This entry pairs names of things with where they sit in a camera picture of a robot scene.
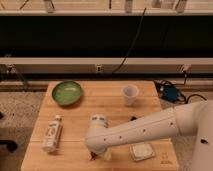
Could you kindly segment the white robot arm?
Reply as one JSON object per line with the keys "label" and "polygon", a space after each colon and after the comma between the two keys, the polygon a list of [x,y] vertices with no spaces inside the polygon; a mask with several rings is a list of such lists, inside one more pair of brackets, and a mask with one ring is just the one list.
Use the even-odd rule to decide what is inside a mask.
{"label": "white robot arm", "polygon": [[103,115],[93,115],[85,145],[103,156],[113,146],[189,135],[196,137],[191,171],[213,171],[213,100],[170,107],[114,127]]}

